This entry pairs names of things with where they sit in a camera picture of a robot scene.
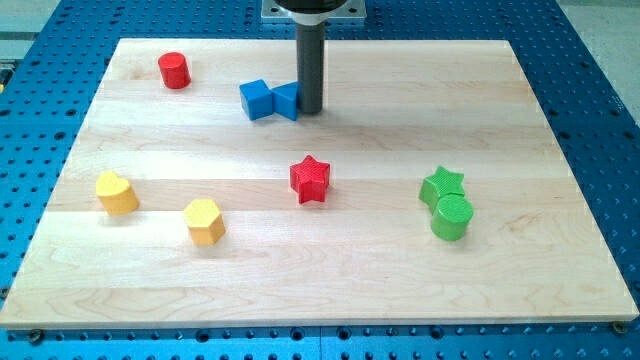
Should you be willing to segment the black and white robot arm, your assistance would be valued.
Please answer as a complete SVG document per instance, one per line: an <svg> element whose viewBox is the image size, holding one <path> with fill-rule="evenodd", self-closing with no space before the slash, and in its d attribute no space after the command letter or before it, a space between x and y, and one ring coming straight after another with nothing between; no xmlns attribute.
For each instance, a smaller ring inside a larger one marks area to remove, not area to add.
<svg viewBox="0 0 640 360"><path fill-rule="evenodd" d="M275 0L297 24L315 26L326 21L346 0Z"/></svg>

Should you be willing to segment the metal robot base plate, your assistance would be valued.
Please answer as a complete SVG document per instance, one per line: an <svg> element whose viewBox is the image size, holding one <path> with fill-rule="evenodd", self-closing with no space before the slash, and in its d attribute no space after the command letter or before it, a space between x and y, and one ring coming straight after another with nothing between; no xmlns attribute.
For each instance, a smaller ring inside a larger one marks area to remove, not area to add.
<svg viewBox="0 0 640 360"><path fill-rule="evenodd" d="M292 24L294 18L288 10L280 7L275 0L259 2L260 18L263 24ZM330 13L328 19L339 23L363 24L367 18L364 0L347 0L341 7Z"/></svg>

